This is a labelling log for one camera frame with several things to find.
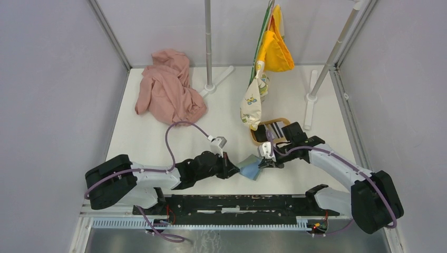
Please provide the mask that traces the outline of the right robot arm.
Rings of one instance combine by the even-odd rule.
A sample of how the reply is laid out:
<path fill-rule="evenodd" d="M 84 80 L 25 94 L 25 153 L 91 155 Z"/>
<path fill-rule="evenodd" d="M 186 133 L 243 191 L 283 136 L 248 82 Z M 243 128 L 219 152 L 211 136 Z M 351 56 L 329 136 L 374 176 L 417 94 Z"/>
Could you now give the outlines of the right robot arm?
<path fill-rule="evenodd" d="M 259 142 L 260 168 L 283 168 L 285 163 L 300 159 L 324 170 L 346 188 L 346 191 L 338 191 L 320 184 L 309 189 L 304 201 L 309 214 L 336 211 L 350 217 L 367 234 L 382 228 L 396 228 L 398 218 L 404 215 L 388 173 L 373 172 L 350 162 L 320 137 L 308 137 L 299 123 L 280 129 L 262 124 L 252 136 Z"/>

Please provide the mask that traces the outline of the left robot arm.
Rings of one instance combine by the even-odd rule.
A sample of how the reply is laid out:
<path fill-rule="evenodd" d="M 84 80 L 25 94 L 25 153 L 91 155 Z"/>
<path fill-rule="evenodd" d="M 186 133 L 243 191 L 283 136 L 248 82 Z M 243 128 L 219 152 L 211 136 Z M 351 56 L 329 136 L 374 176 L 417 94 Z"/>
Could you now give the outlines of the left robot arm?
<path fill-rule="evenodd" d="M 120 154 L 85 174 L 88 187 L 85 197 L 93 210 L 123 204 L 139 206 L 159 215 L 166 207 L 162 189 L 188 189 L 200 180 L 228 179 L 239 171 L 226 153 L 219 155 L 204 151 L 174 166 L 153 168 L 132 162 L 128 155 Z"/>

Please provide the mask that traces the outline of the yellow oval tray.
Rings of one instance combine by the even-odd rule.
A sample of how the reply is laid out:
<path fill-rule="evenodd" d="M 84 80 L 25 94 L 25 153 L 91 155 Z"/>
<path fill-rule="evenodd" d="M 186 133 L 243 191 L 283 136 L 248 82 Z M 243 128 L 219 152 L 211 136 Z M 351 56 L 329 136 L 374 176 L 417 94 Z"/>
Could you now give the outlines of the yellow oval tray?
<path fill-rule="evenodd" d="M 261 122 L 257 130 L 250 130 L 250 136 L 254 145 L 259 146 L 264 142 L 267 142 L 266 130 L 269 130 L 273 135 L 274 144 L 280 142 L 286 142 L 285 135 L 282 128 L 290 125 L 290 121 L 285 118 L 277 118 L 270 121 Z"/>

